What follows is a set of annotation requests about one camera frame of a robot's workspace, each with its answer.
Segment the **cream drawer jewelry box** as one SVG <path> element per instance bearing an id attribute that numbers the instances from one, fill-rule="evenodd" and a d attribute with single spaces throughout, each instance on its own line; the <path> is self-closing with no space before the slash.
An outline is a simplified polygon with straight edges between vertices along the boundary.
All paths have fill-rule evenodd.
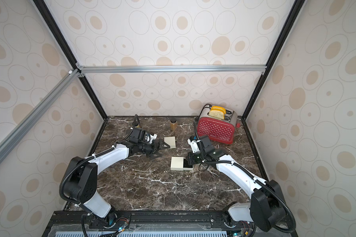
<path id="1" fill-rule="evenodd" d="M 176 148 L 176 138 L 175 136 L 165 137 L 164 142 L 170 146 L 171 149 Z"/>

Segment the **cream square box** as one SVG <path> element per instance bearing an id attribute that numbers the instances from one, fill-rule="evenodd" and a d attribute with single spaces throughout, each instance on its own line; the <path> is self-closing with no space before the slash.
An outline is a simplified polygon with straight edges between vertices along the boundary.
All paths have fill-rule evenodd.
<path id="1" fill-rule="evenodd" d="M 193 171 L 193 165 L 190 165 L 184 157 L 171 157 L 171 170 Z"/>

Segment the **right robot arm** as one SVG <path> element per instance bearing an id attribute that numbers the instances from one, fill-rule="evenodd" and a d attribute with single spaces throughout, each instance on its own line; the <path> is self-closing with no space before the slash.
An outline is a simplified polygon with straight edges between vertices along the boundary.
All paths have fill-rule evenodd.
<path id="1" fill-rule="evenodd" d="M 244 225 L 252 223 L 252 231 L 257 228 L 264 232 L 276 229 L 282 233 L 293 233 L 296 220 L 288 207 L 280 185 L 267 181 L 235 161 L 222 149 L 216 149 L 209 136 L 196 131 L 188 139 L 191 152 L 186 159 L 189 165 L 198 165 L 199 171 L 213 167 L 236 183 L 250 198 L 250 203 L 233 202 L 222 212 L 224 224 L 233 229 L 239 222 Z"/>

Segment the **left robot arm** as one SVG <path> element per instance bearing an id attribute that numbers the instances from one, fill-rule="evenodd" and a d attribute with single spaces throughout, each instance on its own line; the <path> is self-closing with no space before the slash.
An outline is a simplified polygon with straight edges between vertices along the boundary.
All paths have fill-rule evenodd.
<path id="1" fill-rule="evenodd" d="M 59 195 L 63 200 L 94 215 L 106 228 L 111 228 L 116 223 L 117 215 L 115 208 L 97 191 L 98 175 L 129 156 L 141 154 L 156 159 L 161 156 L 158 151 L 170 148 L 164 139 L 157 138 L 157 134 L 141 128 L 138 115 L 135 115 L 133 126 L 123 140 L 116 141 L 100 153 L 71 159 L 59 185 Z"/>

